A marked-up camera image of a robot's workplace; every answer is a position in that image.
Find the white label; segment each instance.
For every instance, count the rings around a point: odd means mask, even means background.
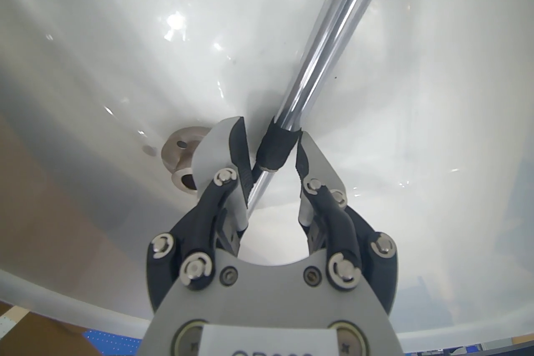
[[[335,330],[206,324],[199,356],[338,356]]]

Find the stainless steel rod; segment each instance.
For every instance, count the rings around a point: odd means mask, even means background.
[[[319,91],[345,50],[371,0],[326,0],[301,59],[301,68],[288,88],[275,123],[297,131]],[[265,192],[273,174],[262,172],[248,199],[248,215]]]

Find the white ceramic sink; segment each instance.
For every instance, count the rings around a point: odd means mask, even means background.
[[[242,115],[255,151],[323,1],[0,0],[0,298],[143,335],[146,247],[195,204],[162,144]],[[303,123],[397,243],[406,351],[534,329],[533,30],[532,0],[374,0]],[[304,257],[298,206],[291,157],[242,259]]]

